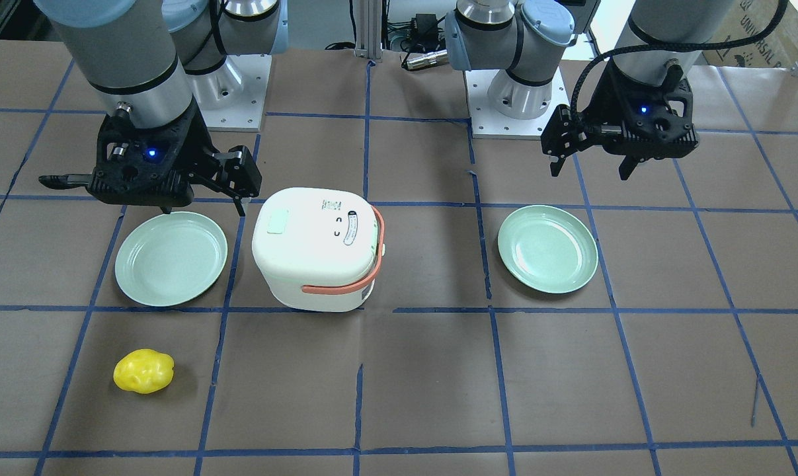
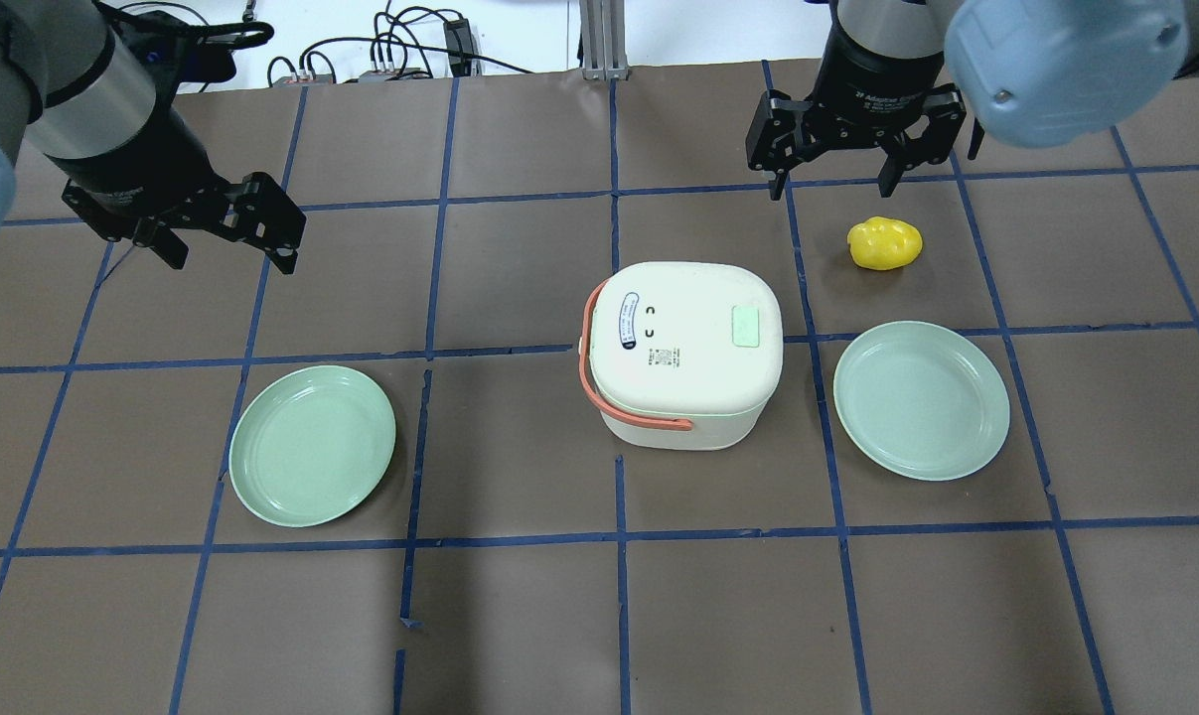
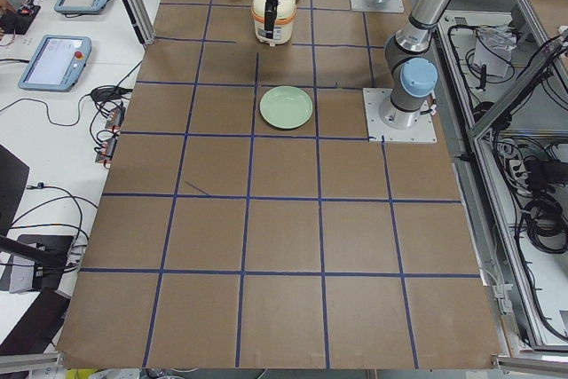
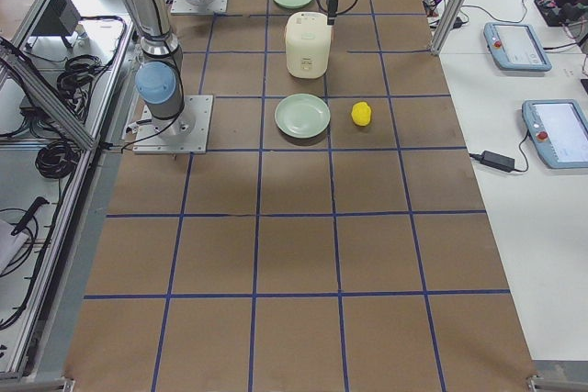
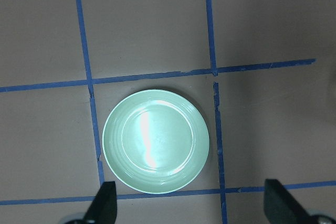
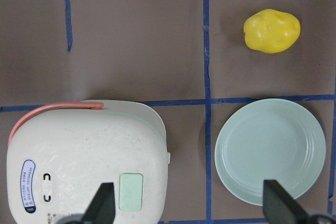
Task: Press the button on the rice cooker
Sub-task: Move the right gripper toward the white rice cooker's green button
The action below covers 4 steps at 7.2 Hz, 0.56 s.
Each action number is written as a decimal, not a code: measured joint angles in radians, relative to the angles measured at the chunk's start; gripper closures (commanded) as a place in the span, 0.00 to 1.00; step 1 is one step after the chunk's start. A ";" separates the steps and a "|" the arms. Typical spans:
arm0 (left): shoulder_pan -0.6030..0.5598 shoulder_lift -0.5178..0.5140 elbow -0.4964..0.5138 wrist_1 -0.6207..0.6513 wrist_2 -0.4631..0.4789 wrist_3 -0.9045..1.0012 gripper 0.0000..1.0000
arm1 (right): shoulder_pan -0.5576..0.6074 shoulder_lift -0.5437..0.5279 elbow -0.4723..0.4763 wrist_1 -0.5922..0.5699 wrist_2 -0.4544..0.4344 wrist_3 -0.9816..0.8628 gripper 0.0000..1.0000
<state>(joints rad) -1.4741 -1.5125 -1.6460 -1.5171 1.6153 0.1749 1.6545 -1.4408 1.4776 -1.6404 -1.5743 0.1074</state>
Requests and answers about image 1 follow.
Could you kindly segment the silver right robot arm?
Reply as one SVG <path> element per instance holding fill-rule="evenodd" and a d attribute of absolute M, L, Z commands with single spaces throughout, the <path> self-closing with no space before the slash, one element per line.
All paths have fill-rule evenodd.
<path fill-rule="evenodd" d="M 108 204 L 186 207 L 194 186 L 239 215 L 262 175 L 248 147 L 210 130 L 258 130 L 269 67 L 289 46 L 285 1 L 38 1 L 104 102 L 89 174 L 43 175 Z"/>

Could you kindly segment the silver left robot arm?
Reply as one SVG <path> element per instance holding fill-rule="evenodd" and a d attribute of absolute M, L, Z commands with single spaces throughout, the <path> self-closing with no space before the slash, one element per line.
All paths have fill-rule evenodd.
<path fill-rule="evenodd" d="M 687 71 L 698 52 L 754 44 L 778 26 L 789 3 L 779 1 L 766 27 L 752 36 L 713 42 L 729 1 L 637 1 L 616 47 L 584 67 L 568 104 L 551 102 L 552 81 L 574 43 L 573 10 L 586 1 L 459 1 L 444 19 L 451 66 L 494 70 L 487 97 L 516 120 L 545 111 L 541 148 L 559 175 L 568 157 L 590 147 L 619 155 L 619 177 L 640 163 L 681 159 L 698 147 Z"/>

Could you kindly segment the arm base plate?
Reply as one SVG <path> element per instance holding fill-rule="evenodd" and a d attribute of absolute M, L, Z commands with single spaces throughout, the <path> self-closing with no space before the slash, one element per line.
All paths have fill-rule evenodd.
<path fill-rule="evenodd" d="M 270 55 L 229 56 L 214 72 L 191 75 L 206 127 L 212 132 L 260 132 L 271 67 Z"/>
<path fill-rule="evenodd" d="M 539 87 L 521 84 L 504 70 L 466 71 L 464 76 L 478 138 L 539 139 L 556 106 L 570 103 L 559 69 Z"/>

